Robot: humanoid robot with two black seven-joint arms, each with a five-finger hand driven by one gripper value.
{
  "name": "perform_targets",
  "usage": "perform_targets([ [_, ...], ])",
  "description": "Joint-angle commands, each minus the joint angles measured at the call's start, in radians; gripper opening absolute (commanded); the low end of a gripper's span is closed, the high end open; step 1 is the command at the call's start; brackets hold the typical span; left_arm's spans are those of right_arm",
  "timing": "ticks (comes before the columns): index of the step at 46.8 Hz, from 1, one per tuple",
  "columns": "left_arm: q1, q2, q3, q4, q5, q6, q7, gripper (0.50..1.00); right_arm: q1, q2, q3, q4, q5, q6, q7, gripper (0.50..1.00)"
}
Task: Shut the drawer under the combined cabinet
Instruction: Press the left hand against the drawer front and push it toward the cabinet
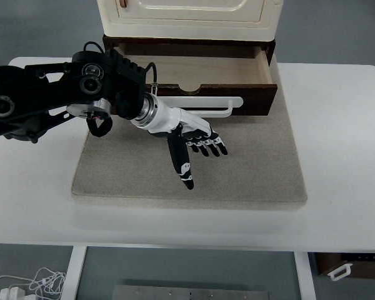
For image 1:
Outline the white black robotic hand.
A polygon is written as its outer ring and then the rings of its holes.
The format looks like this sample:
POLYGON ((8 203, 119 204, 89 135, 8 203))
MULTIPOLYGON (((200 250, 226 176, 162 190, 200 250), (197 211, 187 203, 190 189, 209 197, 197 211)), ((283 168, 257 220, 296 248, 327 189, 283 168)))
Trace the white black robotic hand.
POLYGON ((145 94, 141 112, 131 120, 139 129, 153 135, 167 135, 167 145, 175 172, 184 185, 192 190, 194 181, 187 146, 209 157, 208 149, 216 157, 228 155, 223 140, 201 117, 178 107, 169 107, 154 94, 145 94))

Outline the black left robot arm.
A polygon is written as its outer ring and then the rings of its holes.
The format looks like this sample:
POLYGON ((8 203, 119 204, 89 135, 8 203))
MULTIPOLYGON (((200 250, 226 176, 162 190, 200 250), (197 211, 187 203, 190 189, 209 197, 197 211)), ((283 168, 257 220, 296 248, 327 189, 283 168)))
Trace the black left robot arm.
POLYGON ((166 138, 176 173, 192 189, 188 152, 220 156, 228 151, 207 121, 164 104, 156 81, 146 87, 149 71, 156 71, 153 62, 141 67, 102 48, 83 49, 70 62, 0 66, 0 136, 37 143, 49 129, 79 117, 100 138, 111 130, 116 113, 166 138))

